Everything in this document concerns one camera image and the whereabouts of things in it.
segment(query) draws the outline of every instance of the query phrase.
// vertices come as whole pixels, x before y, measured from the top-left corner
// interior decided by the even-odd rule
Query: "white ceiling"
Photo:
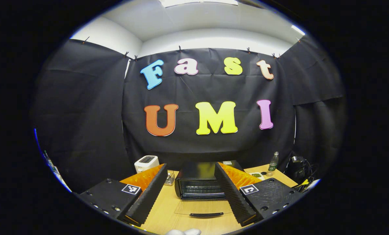
[[[159,0],[132,0],[102,16],[121,25],[143,42],[169,33],[202,28],[241,29],[291,44],[302,37],[291,28],[292,23],[275,12],[242,3],[238,6],[188,3],[164,8]]]

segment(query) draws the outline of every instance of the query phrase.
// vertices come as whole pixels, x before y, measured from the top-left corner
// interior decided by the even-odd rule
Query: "orange foam pad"
[[[138,186],[141,187],[142,191],[145,191],[145,189],[147,189],[152,179],[157,175],[163,165],[164,164],[161,164],[146,171],[143,171],[139,174],[127,177],[126,179],[121,180],[120,183],[128,183],[134,186]]]
[[[229,176],[232,183],[236,186],[236,188],[239,190],[240,187],[250,185],[253,183],[261,182],[261,180],[257,177],[253,177],[252,175],[240,171],[234,167],[231,167],[229,165],[222,164],[218,162],[219,165],[223,168],[225,173]]]

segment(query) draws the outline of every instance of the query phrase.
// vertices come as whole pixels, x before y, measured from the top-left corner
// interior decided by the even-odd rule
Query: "white toaster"
[[[158,162],[157,156],[143,156],[141,159],[135,162],[136,173],[141,173],[142,171],[146,171],[158,165],[160,165],[160,163]]]

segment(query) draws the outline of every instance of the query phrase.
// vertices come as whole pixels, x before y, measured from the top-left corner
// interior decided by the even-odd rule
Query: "ceiling light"
[[[292,25],[292,29],[296,30],[297,32],[299,32],[303,36],[305,35],[305,33],[303,31],[301,31],[298,27],[295,27],[294,25]]]
[[[236,6],[238,5],[238,2],[235,0],[159,0],[159,1],[165,8],[186,4],[186,3],[202,3],[202,2],[226,3],[226,4],[236,5]]]

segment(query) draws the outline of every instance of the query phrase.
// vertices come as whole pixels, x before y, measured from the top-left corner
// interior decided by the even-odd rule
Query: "wooden table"
[[[244,170],[247,173],[263,172],[268,170],[268,166],[269,164]],[[273,172],[272,177],[289,187],[297,185],[296,182],[277,169]],[[191,217],[188,214],[175,213],[176,209],[181,206],[180,203],[182,202],[175,194],[174,184],[172,186],[164,185],[152,207],[151,212],[148,215],[148,218],[140,229],[164,235],[172,229],[185,231],[191,228],[197,228],[202,231],[202,235],[221,235],[247,227],[241,227],[241,225],[236,221],[228,201],[193,202],[193,207],[196,207],[196,210],[199,210],[196,205],[201,203],[202,208],[207,208],[209,211],[216,210],[215,212],[227,212],[221,216],[207,219]]]

